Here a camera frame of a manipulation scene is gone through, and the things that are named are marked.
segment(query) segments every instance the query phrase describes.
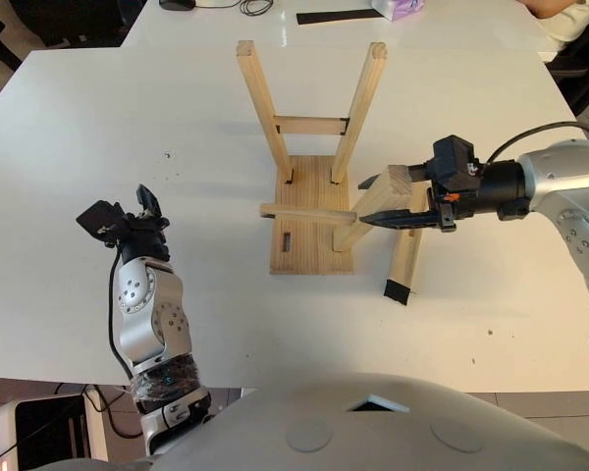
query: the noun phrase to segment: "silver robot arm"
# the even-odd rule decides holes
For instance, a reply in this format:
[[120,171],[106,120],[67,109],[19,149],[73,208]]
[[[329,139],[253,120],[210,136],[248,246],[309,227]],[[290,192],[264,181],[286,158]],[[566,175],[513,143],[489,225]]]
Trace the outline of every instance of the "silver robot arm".
[[122,255],[116,298],[120,348],[113,333],[110,346],[131,380],[150,455],[208,420],[211,399],[192,357],[183,285],[169,263],[163,230],[170,223],[146,187],[138,188],[137,199],[143,206],[137,216],[118,203],[98,201],[77,221]]
[[553,126],[516,136],[485,164],[475,158],[470,142],[454,135],[441,139],[434,144],[431,160],[409,167],[414,181],[432,182],[429,210],[383,211],[361,219],[392,229],[438,227],[451,232],[456,221],[479,213],[496,213],[502,221],[541,213],[561,234],[589,290],[589,140],[572,139],[521,155],[517,161],[494,162],[510,143]]
[[118,293],[120,350],[131,361],[134,402],[152,454],[205,419],[209,393],[198,381],[183,285],[171,265],[152,257],[131,260],[118,273]]
[[518,159],[530,210],[562,236],[589,289],[589,141],[566,141]]

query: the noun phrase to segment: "tabletop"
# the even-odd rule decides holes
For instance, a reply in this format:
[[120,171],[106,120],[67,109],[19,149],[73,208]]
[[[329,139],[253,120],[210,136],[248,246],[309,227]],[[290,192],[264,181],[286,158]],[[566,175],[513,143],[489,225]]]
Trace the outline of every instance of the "tabletop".
[[[468,392],[589,389],[589,297],[540,215],[426,231],[407,307],[382,295],[390,230],[355,246],[355,275],[270,276],[271,222],[258,206],[273,201],[275,166],[235,49],[33,52],[7,84],[0,377],[126,380],[106,339],[114,253],[75,217],[98,199],[137,210],[144,183],[172,222],[172,263],[209,387],[377,372]],[[346,115],[365,45],[258,51],[279,114]],[[451,133],[484,161],[518,132],[572,118],[534,53],[391,49],[349,167],[351,202],[358,182],[424,162]],[[580,136],[548,131],[502,158]],[[289,135],[287,145],[332,154],[337,139]]]
[[[224,5],[224,0],[199,4]],[[395,22],[384,18],[300,26],[296,13],[370,8],[369,0],[277,0],[268,13],[246,17],[238,8],[171,12],[149,0],[124,46],[216,46],[252,39],[271,46],[359,46],[534,51],[550,62],[558,50],[525,6],[515,0],[426,0]]]

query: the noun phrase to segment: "black tape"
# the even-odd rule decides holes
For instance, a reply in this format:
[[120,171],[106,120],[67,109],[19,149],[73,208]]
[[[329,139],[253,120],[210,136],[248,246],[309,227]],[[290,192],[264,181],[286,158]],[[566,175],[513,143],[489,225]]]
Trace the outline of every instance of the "black tape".
[[393,301],[400,302],[404,306],[407,306],[408,297],[410,296],[410,288],[405,287],[401,283],[397,283],[393,280],[386,280],[384,295]]

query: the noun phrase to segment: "wooden stick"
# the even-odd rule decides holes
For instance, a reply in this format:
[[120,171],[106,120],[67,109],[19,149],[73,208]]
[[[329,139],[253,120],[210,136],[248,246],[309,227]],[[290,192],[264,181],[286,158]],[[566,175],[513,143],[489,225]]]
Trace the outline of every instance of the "wooden stick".
[[357,83],[351,108],[349,109],[349,122],[345,135],[341,138],[332,165],[332,182],[340,183],[345,178],[349,159],[353,153],[353,148],[357,138],[362,130],[366,113],[369,110],[375,89],[382,76],[382,71],[386,65],[386,44],[383,42],[372,42],[369,46],[364,67],[360,74],[360,80]]
[[347,118],[314,118],[304,116],[275,116],[281,134],[340,135],[347,128]]
[[236,57],[248,92],[251,95],[253,106],[255,106],[257,118],[264,129],[268,146],[273,154],[275,165],[277,165],[279,179],[281,182],[288,182],[293,177],[293,164],[286,151],[284,138],[277,132],[274,119],[275,108],[273,107],[273,101],[253,41],[239,41]]
[[411,187],[412,180],[408,167],[389,165],[353,206],[351,211],[357,214],[357,221],[350,226],[334,229],[334,250],[342,252],[351,248],[373,229],[373,226],[361,222],[359,218],[378,211],[407,207],[410,202]]
[[348,226],[356,219],[355,213],[350,211],[336,211],[332,209],[299,208],[283,204],[266,204],[259,206],[262,218],[279,216],[287,221],[306,221],[308,223],[331,224],[334,226]]
[[[412,186],[410,211],[420,213],[427,209],[427,187],[427,183],[415,183]],[[386,280],[384,295],[404,306],[408,304],[408,297],[410,296],[412,275],[414,274],[422,232],[422,229],[399,231],[395,249],[393,250],[393,259]]]

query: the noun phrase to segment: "wooden stool leg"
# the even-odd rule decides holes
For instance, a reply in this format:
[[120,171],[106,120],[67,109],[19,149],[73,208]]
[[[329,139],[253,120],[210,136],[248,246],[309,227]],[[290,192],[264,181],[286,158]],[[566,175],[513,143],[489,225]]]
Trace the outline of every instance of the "wooden stool leg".
[[293,164],[286,151],[284,138],[277,132],[275,108],[253,41],[239,41],[236,56],[255,106],[257,118],[264,129],[275,165],[277,165],[279,180],[282,183],[289,182],[293,178]]
[[333,183],[341,183],[345,178],[349,159],[353,153],[357,138],[360,136],[375,89],[386,65],[386,56],[386,44],[383,42],[371,43],[349,109],[347,130],[341,137],[332,165]]
[[[428,185],[423,183],[416,183],[412,186],[410,211],[413,213],[420,213],[427,209],[427,187]],[[397,242],[393,250],[393,259],[386,280],[384,295],[404,306],[408,304],[408,297],[410,296],[412,275],[414,274],[422,232],[422,229],[398,231]]]
[[[389,165],[355,203],[351,212],[361,218],[378,211],[406,208],[410,203],[411,187],[412,179],[408,167]],[[349,226],[335,228],[334,250],[337,252],[348,250],[371,229],[373,226],[359,219]]]

